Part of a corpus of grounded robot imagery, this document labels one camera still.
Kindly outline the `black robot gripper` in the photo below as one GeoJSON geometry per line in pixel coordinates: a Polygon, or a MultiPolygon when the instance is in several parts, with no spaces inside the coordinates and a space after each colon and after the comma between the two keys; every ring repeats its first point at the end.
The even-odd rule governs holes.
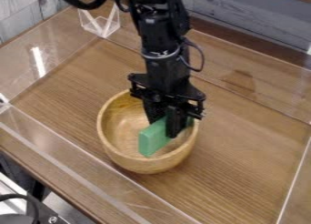
{"type": "Polygon", "coordinates": [[[190,52],[174,56],[143,56],[146,73],[129,75],[130,93],[143,102],[150,123],[167,115],[167,136],[177,138],[187,126],[187,117],[203,118],[206,94],[190,81],[190,52]]]}

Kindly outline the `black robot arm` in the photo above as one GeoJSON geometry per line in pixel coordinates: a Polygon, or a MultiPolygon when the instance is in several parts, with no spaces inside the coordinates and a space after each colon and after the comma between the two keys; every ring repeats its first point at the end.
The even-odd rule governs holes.
{"type": "Polygon", "coordinates": [[[150,122],[165,119],[166,135],[178,137],[187,119],[203,118],[206,94],[191,84],[194,72],[190,49],[197,47],[189,33],[190,15],[183,0],[115,0],[131,15],[142,38],[143,74],[130,74],[130,93],[142,100],[150,122]]]}

